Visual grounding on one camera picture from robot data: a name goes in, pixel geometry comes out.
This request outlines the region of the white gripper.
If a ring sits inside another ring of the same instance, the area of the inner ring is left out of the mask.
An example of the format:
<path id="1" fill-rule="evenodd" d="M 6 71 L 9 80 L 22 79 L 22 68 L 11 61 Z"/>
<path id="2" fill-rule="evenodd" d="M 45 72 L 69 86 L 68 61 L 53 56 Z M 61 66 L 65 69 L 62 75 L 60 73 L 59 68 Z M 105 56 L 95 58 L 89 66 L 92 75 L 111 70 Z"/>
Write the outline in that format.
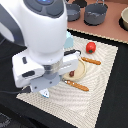
<path id="1" fill-rule="evenodd" d="M 12 57 L 13 76 L 17 88 L 30 87 L 31 92 L 57 85 L 65 73 L 75 70 L 78 67 L 79 50 L 64 52 L 60 64 L 41 65 L 33 61 L 27 50 L 24 50 Z"/>

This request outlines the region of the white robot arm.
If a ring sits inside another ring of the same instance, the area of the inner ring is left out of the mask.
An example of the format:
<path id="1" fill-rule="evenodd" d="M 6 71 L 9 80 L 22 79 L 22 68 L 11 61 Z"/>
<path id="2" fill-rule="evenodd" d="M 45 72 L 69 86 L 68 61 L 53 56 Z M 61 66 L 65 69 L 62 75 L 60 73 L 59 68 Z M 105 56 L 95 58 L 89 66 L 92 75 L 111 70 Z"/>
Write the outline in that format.
<path id="1" fill-rule="evenodd" d="M 64 54 L 67 9 L 64 0 L 0 0 L 0 33 L 26 49 L 12 57 L 17 88 L 32 92 L 57 85 L 78 67 L 80 53 Z"/>

